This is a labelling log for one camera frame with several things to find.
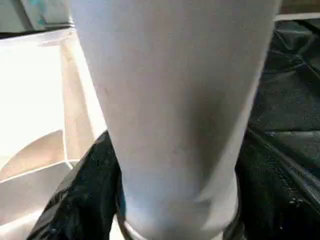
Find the white tube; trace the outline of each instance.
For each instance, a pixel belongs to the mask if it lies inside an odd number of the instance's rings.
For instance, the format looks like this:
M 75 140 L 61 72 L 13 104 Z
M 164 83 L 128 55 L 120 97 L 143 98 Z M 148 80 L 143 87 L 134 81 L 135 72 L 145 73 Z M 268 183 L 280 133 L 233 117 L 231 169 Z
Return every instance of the white tube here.
M 87 0 L 71 10 L 122 170 L 126 224 L 210 240 L 238 208 L 234 167 L 279 0 Z

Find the black plastic bag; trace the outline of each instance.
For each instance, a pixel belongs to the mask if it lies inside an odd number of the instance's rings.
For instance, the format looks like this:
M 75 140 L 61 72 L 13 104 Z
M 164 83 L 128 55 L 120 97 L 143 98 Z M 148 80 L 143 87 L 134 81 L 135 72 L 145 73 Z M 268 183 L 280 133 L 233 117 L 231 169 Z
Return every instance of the black plastic bag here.
M 120 169 L 104 132 L 59 185 L 28 240 L 108 240 Z
M 320 236 L 320 31 L 277 24 L 236 172 L 249 240 Z

